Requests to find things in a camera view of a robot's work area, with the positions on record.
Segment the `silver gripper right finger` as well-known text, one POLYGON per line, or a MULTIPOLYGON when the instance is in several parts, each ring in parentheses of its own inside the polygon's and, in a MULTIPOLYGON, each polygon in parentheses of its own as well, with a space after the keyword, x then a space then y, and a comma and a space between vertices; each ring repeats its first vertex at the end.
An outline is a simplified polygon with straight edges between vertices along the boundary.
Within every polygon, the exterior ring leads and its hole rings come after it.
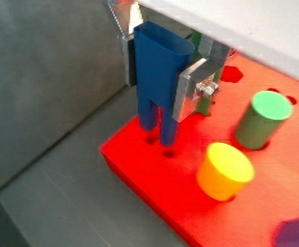
POLYGON ((180 123, 198 108, 199 101, 214 99, 219 91, 219 72, 222 71, 231 48, 204 34, 192 36, 195 44, 194 62, 178 75, 172 118, 180 123))

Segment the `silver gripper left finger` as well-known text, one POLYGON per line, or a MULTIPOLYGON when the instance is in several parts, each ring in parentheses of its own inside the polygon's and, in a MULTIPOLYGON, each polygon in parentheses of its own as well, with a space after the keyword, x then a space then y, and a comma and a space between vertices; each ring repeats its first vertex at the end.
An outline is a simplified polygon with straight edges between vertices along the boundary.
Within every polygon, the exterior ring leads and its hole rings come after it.
POLYGON ((135 0, 107 0, 106 6, 118 27, 119 41, 124 58, 126 81, 136 85, 134 28, 143 23, 139 3, 135 0))

